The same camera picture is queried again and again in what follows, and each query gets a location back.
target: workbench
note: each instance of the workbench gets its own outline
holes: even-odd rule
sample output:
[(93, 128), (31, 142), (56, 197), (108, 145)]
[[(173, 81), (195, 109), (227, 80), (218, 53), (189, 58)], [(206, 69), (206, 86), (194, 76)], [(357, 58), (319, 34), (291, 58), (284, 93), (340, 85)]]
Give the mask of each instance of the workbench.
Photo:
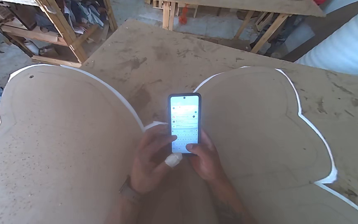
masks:
[(324, 16), (325, 14), (317, 6), (313, 0), (252, 0), (252, 1), (241, 1), (241, 0), (230, 0), (230, 1), (218, 1), (218, 0), (186, 0), (186, 1), (164, 1), (163, 2), (163, 19), (162, 27), (164, 29), (173, 30), (173, 19), (175, 16), (175, 9), (182, 7), (183, 5), (196, 6), (214, 6), (219, 8), (234, 8), (248, 10), (243, 23), (239, 27), (234, 39), (238, 39), (243, 32), (244, 28), (249, 23), (251, 17), (255, 12), (260, 12), (257, 20), (256, 27), (259, 31), (266, 26), (273, 18), (274, 13), (280, 13), (274, 20), (271, 26), (266, 30), (266, 33), (252, 48), (252, 53), (257, 53), (263, 44), (276, 32), (281, 24), (292, 14), (295, 15), (307, 15), (307, 16)]
[(82, 65), (116, 89), (142, 123), (166, 121), (167, 97), (242, 66), (278, 68), (305, 115), (331, 146), (338, 180), (327, 185), (358, 205), (358, 77), (269, 58), (129, 20)]

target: orange object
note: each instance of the orange object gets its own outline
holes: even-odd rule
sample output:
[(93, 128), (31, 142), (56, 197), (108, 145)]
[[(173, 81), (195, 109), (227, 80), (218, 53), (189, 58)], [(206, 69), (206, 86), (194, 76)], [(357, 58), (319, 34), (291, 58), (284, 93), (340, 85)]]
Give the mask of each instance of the orange object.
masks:
[(185, 5), (185, 7), (182, 9), (182, 14), (179, 16), (179, 23), (185, 25), (187, 23), (187, 11), (189, 10), (189, 8), (187, 8), (187, 5)]

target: hand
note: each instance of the hand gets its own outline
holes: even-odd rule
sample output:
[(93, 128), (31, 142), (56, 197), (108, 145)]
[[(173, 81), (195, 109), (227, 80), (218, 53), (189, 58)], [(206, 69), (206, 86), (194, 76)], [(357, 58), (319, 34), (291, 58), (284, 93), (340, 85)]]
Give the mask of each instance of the hand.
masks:
[(227, 177), (220, 164), (218, 151), (204, 130), (201, 130), (200, 144), (187, 144), (186, 149), (198, 156), (189, 157), (194, 170), (209, 183), (226, 181)]
[(160, 164), (152, 161), (154, 154), (177, 139), (176, 135), (167, 134), (167, 128), (168, 125), (159, 124), (147, 129), (139, 143), (131, 174), (131, 188), (139, 194), (154, 190), (172, 170), (164, 161)]

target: curved wooden cutout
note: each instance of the curved wooden cutout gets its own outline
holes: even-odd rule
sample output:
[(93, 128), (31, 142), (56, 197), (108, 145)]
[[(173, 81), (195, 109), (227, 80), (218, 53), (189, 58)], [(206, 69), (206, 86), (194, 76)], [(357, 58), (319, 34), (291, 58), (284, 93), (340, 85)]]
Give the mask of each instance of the curved wooden cutout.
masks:
[(358, 211), (313, 182), (331, 171), (327, 148), (297, 114), (279, 71), (247, 67), (219, 74), (197, 91), (202, 125), (259, 223), (358, 223)]
[(101, 82), (58, 66), (13, 77), (0, 105), (0, 223), (103, 223), (142, 136)]

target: watch strap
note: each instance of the watch strap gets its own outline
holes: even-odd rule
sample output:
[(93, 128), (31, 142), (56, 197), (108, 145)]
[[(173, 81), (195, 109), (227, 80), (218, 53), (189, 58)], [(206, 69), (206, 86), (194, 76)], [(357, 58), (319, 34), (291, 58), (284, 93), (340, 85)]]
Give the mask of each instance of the watch strap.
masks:
[(130, 182), (131, 182), (131, 177), (128, 175), (127, 179), (125, 180), (124, 184), (121, 186), (118, 193), (127, 197), (130, 201), (134, 203), (139, 203), (141, 195), (130, 187)]

